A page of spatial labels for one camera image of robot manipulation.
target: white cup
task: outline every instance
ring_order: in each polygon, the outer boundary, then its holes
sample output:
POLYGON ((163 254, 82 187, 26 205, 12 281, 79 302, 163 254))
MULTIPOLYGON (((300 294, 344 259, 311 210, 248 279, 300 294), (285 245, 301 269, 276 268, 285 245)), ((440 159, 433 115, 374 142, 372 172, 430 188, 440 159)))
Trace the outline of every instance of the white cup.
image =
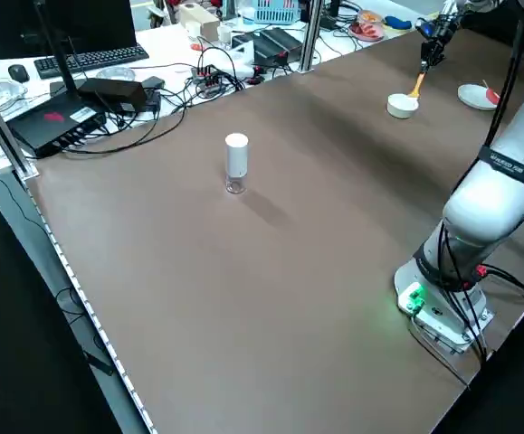
POLYGON ((386 110, 395 118, 408 119, 418 110, 418 100, 404 93, 393 93, 388 97, 386 110))
POLYGON ((219 42, 226 45, 232 44, 232 28, 225 24, 220 24, 217 27, 217 38, 219 42))

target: computer mouse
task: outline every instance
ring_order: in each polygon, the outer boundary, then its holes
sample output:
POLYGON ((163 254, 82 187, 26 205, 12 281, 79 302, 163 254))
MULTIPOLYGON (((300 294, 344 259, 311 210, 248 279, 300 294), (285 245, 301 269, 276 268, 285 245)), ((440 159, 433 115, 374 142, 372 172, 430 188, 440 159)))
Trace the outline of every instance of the computer mouse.
POLYGON ((12 65, 8 68, 8 73, 12 80, 18 81, 19 83, 26 83, 30 79, 23 65, 12 65))

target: led strip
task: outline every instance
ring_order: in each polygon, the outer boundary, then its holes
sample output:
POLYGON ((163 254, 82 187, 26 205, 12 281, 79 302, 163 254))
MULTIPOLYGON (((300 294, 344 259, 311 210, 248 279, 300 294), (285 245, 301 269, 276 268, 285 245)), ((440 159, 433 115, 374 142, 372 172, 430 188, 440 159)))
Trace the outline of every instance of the led strip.
POLYGON ((139 414, 141 415, 141 418, 145 422, 145 425, 147 426, 149 432, 151 434, 157 434, 157 428, 155 428, 155 425, 153 425, 153 421, 149 417, 147 409, 145 408, 145 406, 143 405, 143 402, 139 398, 138 393, 135 390, 135 387, 133 386, 133 382, 130 380, 130 377, 127 375, 127 371, 125 370, 125 368, 123 367, 123 364, 117 357, 117 352, 115 351, 114 346, 110 343, 109 337, 107 336, 107 332, 105 332, 105 330, 102 328, 99 317, 95 313, 94 309, 92 308, 91 303, 89 302, 89 300, 87 299, 87 296, 85 295, 84 291, 82 290, 79 280, 76 278, 74 271, 72 271, 72 268, 69 265, 69 261, 66 259, 66 257, 62 253, 61 246, 59 245, 56 238, 54 238, 51 228, 48 225, 48 223, 46 222, 46 220, 44 219, 44 216, 41 213, 40 208, 36 204, 36 201, 34 200, 33 195, 30 193, 30 190, 26 187, 24 183, 23 183, 23 187, 25 191, 28 193, 31 200, 33 201, 33 205, 36 208, 38 215, 40 215, 44 223, 44 228, 46 230, 47 235, 49 236, 49 239, 51 240, 54 250, 56 251, 56 254, 58 255, 59 259, 61 260, 61 264, 64 267, 64 270, 66 271, 67 275, 71 279, 71 282, 74 285, 74 288, 76 289, 79 298, 81 299, 82 305, 85 307, 85 310, 89 314, 89 318, 91 319, 93 325, 95 326, 95 329, 99 333, 100 339, 102 340, 103 344, 107 348, 110 358, 115 363, 115 366, 117 367, 117 371, 119 372, 120 378, 123 381, 123 383, 125 384, 125 387, 127 391, 129 392, 131 399, 133 400, 133 402, 135 402, 135 406, 137 407, 137 410, 139 414))

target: orange spoon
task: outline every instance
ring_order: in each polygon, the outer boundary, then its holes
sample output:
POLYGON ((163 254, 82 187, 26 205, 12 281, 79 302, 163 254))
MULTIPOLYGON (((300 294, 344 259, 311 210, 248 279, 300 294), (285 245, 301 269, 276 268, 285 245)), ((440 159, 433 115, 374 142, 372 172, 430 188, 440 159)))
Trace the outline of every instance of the orange spoon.
POLYGON ((421 89, 421 85, 423 84, 425 75, 426 74, 424 72, 421 72, 420 74, 418 74, 418 79, 416 79, 416 84, 414 85, 414 89, 412 92, 408 94, 409 97, 419 98, 421 96, 420 89, 421 89))

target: green led light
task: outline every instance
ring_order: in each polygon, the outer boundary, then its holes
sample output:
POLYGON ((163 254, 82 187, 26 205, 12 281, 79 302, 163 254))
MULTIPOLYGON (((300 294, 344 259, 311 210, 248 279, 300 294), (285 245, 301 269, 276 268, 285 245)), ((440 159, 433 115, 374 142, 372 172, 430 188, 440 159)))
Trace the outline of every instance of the green led light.
POLYGON ((401 305, 411 312, 418 313, 424 306, 424 287, 414 282, 400 296, 401 305))

